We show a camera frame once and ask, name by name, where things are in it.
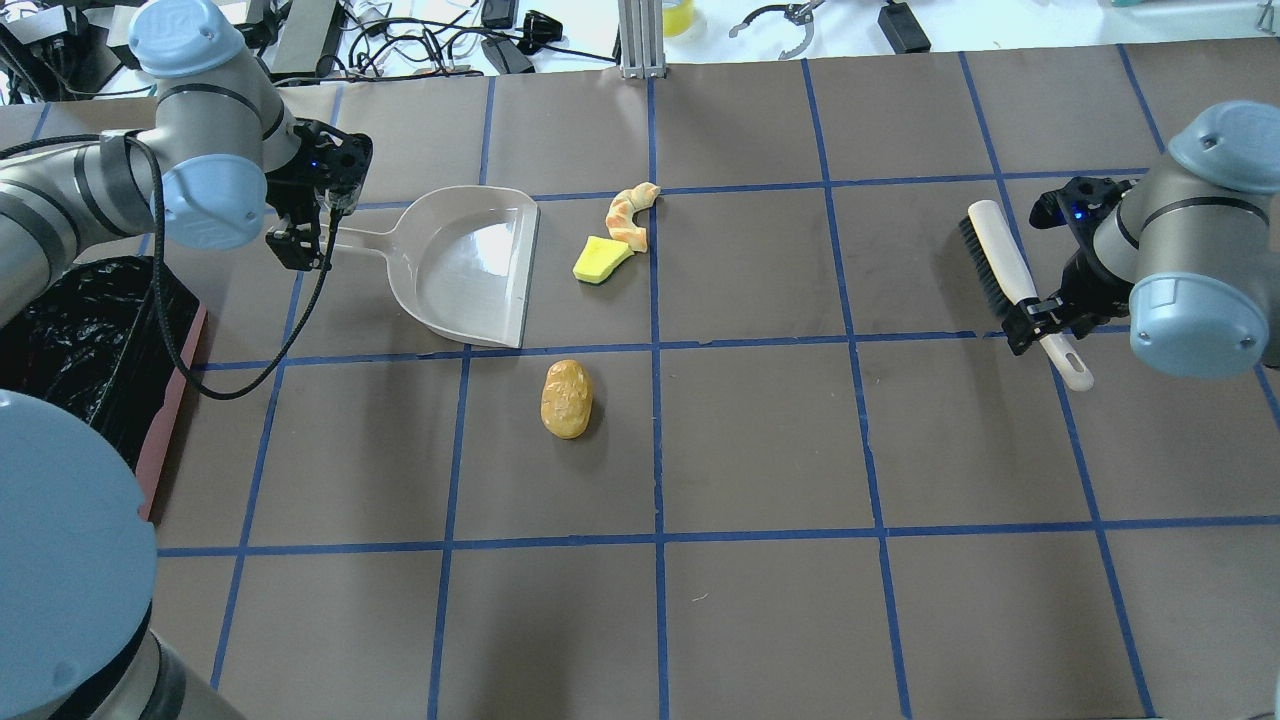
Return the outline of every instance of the black bristles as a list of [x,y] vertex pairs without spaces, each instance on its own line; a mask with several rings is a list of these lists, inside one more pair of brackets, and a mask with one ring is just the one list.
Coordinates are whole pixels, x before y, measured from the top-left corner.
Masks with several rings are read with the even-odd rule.
[[978,270],[978,281],[982,283],[982,293],[987,296],[987,306],[997,318],[1004,319],[1014,310],[1014,304],[1005,296],[1005,291],[1000,290],[1000,281],[996,279],[996,272],[991,268],[987,254],[982,251],[978,231],[969,218],[960,220],[960,237],[964,238],[965,250],[969,251],[969,258]]

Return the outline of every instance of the metal post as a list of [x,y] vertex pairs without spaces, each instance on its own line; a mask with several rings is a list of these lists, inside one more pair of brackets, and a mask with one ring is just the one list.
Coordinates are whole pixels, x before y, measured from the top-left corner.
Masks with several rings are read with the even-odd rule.
[[662,51],[662,0],[618,0],[622,77],[667,77]]

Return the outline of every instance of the brush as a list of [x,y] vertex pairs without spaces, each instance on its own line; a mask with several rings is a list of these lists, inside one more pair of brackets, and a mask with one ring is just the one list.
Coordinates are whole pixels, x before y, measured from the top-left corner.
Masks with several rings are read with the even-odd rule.
[[[960,222],[960,234],[978,270],[987,305],[997,318],[1004,318],[1023,300],[1039,297],[1000,205],[992,200],[970,205],[968,217]],[[1082,392],[1093,387],[1093,373],[1069,340],[1057,333],[1038,340],[1066,387]]]

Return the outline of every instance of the yellow cup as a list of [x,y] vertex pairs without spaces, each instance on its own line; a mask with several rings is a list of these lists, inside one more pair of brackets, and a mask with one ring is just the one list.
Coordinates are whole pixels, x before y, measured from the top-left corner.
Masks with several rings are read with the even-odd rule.
[[676,37],[694,24],[694,0],[662,0],[662,36]]

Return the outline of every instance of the yellow sponge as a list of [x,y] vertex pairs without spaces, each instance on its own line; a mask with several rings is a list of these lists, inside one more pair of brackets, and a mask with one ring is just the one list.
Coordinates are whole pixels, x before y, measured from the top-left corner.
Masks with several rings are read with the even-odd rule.
[[573,263],[573,277],[585,283],[600,284],[632,255],[635,251],[630,245],[593,234],[586,238],[586,247],[577,256],[577,263]]

